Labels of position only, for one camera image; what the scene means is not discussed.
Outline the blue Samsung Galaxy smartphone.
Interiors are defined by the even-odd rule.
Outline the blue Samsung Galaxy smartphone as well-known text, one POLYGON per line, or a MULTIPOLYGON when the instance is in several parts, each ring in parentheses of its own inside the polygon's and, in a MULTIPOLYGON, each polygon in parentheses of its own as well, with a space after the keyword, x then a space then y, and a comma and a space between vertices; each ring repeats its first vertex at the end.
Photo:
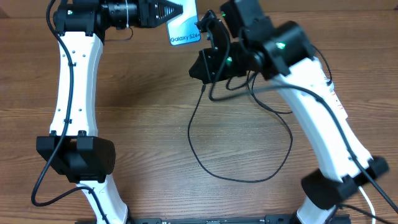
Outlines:
POLYGON ((170 0, 183 7, 183 13, 167 22, 167 32, 171 46, 191 44, 201 40, 196 0, 170 0))

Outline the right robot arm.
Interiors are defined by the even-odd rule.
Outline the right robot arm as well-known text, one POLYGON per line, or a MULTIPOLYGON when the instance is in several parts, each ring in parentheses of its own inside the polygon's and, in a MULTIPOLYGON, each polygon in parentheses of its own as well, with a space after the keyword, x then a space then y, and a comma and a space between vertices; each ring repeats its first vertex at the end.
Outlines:
POLYGON ((331 83, 304 30, 294 21, 274 26, 257 1, 228 1, 221 18, 208 11, 196 22, 211 45, 189 74, 215 85, 247 72, 261 74, 290 106, 307 135, 318 168, 301 181, 305 201, 292 223, 329 223, 365 184, 375 185, 389 166, 373 156, 350 128, 331 83))

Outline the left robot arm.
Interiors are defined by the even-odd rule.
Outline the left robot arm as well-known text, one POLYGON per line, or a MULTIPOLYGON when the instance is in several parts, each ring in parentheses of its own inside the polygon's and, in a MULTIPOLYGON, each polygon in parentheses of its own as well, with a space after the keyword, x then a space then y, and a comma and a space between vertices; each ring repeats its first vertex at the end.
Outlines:
POLYGON ((57 105, 49 134, 36 140, 45 168, 75 184, 92 207, 96 223, 132 223, 129 207, 113 179, 114 143, 98 136, 95 101, 97 71, 110 27, 155 28, 178 17, 172 1, 61 1, 46 11, 47 25, 59 44, 57 105))

